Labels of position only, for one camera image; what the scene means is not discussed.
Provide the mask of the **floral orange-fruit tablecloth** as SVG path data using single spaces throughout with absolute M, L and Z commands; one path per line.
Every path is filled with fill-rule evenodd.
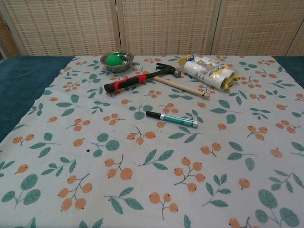
M 304 228 L 304 152 L 4 138 L 0 228 Z

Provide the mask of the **woven folding screen panel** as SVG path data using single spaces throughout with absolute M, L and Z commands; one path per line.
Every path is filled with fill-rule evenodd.
M 121 49 L 115 0 L 0 0 L 13 56 L 97 56 Z
M 221 0 L 211 54 L 284 56 L 303 21 L 304 0 Z
M 5 59 L 10 58 L 10 52 L 9 52 L 10 41 L 11 41 L 10 32 L 7 28 L 6 22 L 4 21 L 4 19 L 0 14 L 0 53 Z
M 222 0 L 116 0 L 122 50 L 210 55 Z
M 301 31 L 301 32 L 299 31 L 296 34 L 286 55 L 287 56 L 304 56 L 304 31 Z

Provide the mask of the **black and red claw hammer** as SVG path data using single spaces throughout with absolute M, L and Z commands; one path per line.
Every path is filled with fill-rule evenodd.
M 112 94 L 112 93 L 118 91 L 119 89 L 133 86 L 136 84 L 140 84 L 140 83 L 142 83 L 148 79 L 152 79 L 156 76 L 165 75 L 165 74 L 173 75 L 176 78 L 181 76 L 181 71 L 178 71 L 176 68 L 174 68 L 170 65 L 167 65 L 167 64 L 156 63 L 156 69 L 158 69 L 158 71 L 153 72 L 153 73 L 136 75 L 136 76 L 132 76 L 127 79 L 105 84 L 104 89 L 106 92 Z

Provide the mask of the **stainless steel bowl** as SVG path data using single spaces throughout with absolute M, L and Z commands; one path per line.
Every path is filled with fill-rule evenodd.
M 117 54 L 122 59 L 122 64 L 120 66 L 109 66 L 106 64 L 105 59 L 109 54 Z M 104 65 L 106 70 L 112 72 L 112 73 L 121 73 L 126 70 L 128 70 L 131 66 L 131 63 L 133 62 L 134 56 L 130 52 L 124 52 L 124 51 L 115 51 L 110 52 L 102 55 L 100 57 L 100 62 Z

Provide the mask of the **wooden drumstick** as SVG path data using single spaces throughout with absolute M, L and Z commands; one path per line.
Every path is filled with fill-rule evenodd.
M 182 85 L 182 84 L 179 84 L 179 83 L 175 83 L 173 81 L 170 81 L 170 80 L 166 80 L 166 79 L 163 79 L 161 77 L 158 77 L 158 76 L 155 76 L 153 77 L 153 80 L 157 81 L 157 82 L 160 82 L 160 83 L 163 83 L 165 85 L 168 85 L 168 86 L 172 86 L 174 88 L 177 88 L 177 89 L 180 89 L 180 90 L 183 90 L 183 91 L 186 91 L 192 95 L 196 95 L 196 96 L 199 96 L 199 97 L 202 97 L 202 98 L 210 98 L 210 95 L 207 94 L 207 93 L 203 93 L 203 92 L 200 92 L 198 90 L 195 90 L 189 86 L 186 86 L 186 85 Z

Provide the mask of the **small pen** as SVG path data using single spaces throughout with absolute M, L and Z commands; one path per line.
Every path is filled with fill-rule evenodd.
M 180 118 L 180 117 L 174 117 L 174 116 L 170 116 L 170 115 L 161 114 L 160 119 L 164 120 L 164 121 L 167 121 L 167 122 L 171 122 L 171 123 L 175 123 L 175 124 L 181 124 L 181 125 L 192 127 L 192 128 L 197 128 L 198 127 L 198 124 L 197 124 L 196 121 L 185 119 L 185 118 Z

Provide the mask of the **white and yellow snack package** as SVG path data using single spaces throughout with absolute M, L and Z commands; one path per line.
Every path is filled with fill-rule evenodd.
M 241 79 L 239 72 L 230 65 L 206 56 L 187 55 L 178 63 L 184 73 L 220 91 L 229 90 Z

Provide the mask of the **green ball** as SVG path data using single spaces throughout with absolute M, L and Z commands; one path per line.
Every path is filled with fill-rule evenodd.
M 122 59 L 117 54 L 109 54 L 105 62 L 109 66 L 120 66 L 122 64 Z

